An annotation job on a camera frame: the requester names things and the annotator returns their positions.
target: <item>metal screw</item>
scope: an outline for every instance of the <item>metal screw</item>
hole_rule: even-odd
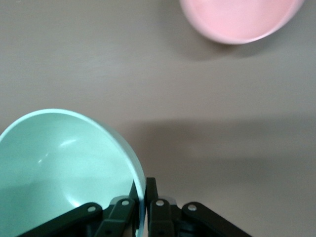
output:
[[[158,201],[156,201],[156,205],[157,205],[157,206],[163,206],[163,205],[164,205],[163,200],[158,200]]]
[[[193,204],[190,204],[190,205],[188,206],[188,210],[189,210],[189,211],[196,211],[196,210],[197,210],[197,207],[196,207],[195,205],[193,205]]]
[[[90,206],[88,207],[88,212],[92,212],[92,211],[95,211],[97,208],[95,206]]]
[[[124,200],[124,201],[122,201],[122,205],[123,205],[123,206],[127,206],[127,205],[129,205],[129,201],[128,201],[128,200]]]

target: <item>bowl rim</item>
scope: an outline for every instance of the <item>bowl rim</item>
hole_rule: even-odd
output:
[[[233,37],[228,37],[222,34],[219,34],[216,31],[212,31],[210,30],[210,28],[208,27],[208,25],[200,18],[197,17],[198,14],[195,13],[195,11],[193,10],[192,7],[192,2],[195,0],[180,0],[180,5],[181,8],[184,12],[184,15],[186,16],[187,20],[189,21],[189,23],[203,36],[219,42],[219,43],[225,43],[225,44],[245,44],[245,43],[250,43],[253,41],[257,41],[260,40],[274,32],[276,32],[277,30],[279,30],[280,28],[282,28],[286,23],[288,23],[293,17],[294,15],[298,12],[298,10],[301,8],[301,6],[303,5],[305,0],[294,0],[291,3],[290,8],[287,10],[287,12],[283,15],[283,17],[274,25],[274,27],[272,27],[270,30],[268,30],[267,32],[265,32],[264,34],[261,34],[257,37],[253,37],[253,38],[233,38]]]
[[[134,178],[134,183],[135,187],[137,190],[138,194],[138,199],[139,199],[139,206],[140,206],[140,225],[138,229],[137,236],[141,237],[143,234],[144,230],[144,223],[145,223],[145,215],[146,215],[146,209],[145,209],[145,186],[146,186],[146,181],[145,181],[145,175],[144,171],[142,169],[142,166],[137,158],[137,155],[131,148],[131,146],[128,144],[128,142],[118,133],[116,132],[113,128],[106,124],[99,124],[95,120],[82,115],[80,113],[70,111],[70,110],[65,110],[65,109],[42,109],[42,110],[37,110],[31,113],[28,113],[20,118],[18,118],[16,121],[14,121],[12,124],[10,124],[2,134],[0,134],[0,143],[1,141],[5,138],[5,136],[13,129],[15,128],[18,124],[21,122],[30,119],[35,116],[40,116],[40,115],[45,115],[45,114],[61,114],[61,115],[68,115],[72,116],[78,119],[81,119],[90,125],[94,126],[95,128],[99,129],[103,133],[109,135],[111,137],[111,141],[115,144],[115,146],[120,149],[121,151],[124,152],[125,156],[124,159],[127,162],[128,167],[130,168],[130,171],[132,173],[132,176]]]

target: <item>pink bowl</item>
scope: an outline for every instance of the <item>pink bowl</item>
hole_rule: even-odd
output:
[[[221,43],[259,40],[284,26],[304,0],[180,0],[189,22]]]

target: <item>bowl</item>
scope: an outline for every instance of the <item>bowl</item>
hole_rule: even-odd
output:
[[[244,44],[284,26],[304,0],[180,0],[192,26],[205,37]]]
[[[145,176],[112,128],[60,109],[25,115],[0,135],[0,236],[17,236],[87,202],[107,208],[135,182],[142,236]]]

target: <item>gray table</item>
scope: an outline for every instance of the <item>gray table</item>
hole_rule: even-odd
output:
[[[3,0],[0,130],[74,110],[116,128],[180,206],[255,237],[316,236],[316,1],[225,46],[176,0]]]

